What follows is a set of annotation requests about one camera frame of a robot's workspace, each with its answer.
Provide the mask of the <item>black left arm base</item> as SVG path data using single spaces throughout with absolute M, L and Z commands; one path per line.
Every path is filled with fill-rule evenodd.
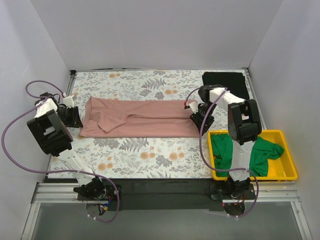
M 80 191 L 77 198 L 79 200 L 109 200 L 111 198 L 116 199 L 116 195 L 116 189 L 110 184 L 105 184 L 98 190 L 89 190 L 84 194 Z

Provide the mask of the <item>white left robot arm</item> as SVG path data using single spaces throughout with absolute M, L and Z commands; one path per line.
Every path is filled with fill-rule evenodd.
M 45 92 L 35 102 L 36 115 L 27 122 L 27 126 L 36 142 L 45 154 L 60 160 L 72 171 L 79 186 L 74 191 L 83 197 L 101 200 L 106 189 L 101 179 L 86 166 L 73 149 L 73 137 L 68 128 L 82 128 L 79 108 L 72 96 L 59 103 L 53 94 Z

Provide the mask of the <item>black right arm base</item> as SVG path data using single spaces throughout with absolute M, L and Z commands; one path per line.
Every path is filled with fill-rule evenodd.
M 250 183 L 247 189 L 230 190 L 221 182 L 209 185 L 205 193 L 211 200 L 254 200 L 256 193 L 254 186 Z

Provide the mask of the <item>pink t shirt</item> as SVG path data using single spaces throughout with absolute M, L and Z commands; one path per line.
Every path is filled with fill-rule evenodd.
M 182 100 L 118 100 L 91 97 L 85 105 L 86 138 L 197 138 L 199 130 Z

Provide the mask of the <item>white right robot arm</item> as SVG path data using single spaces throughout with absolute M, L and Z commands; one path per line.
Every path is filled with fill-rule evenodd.
M 225 170 L 227 180 L 218 194 L 239 196 L 250 188 L 251 152 L 262 132 L 258 105 L 254 99 L 235 96 L 221 85 L 203 85 L 196 88 L 202 103 L 185 100 L 184 108 L 191 109 L 190 119 L 202 137 L 214 122 L 213 111 L 220 107 L 227 112 L 227 131 L 232 140 L 231 166 Z

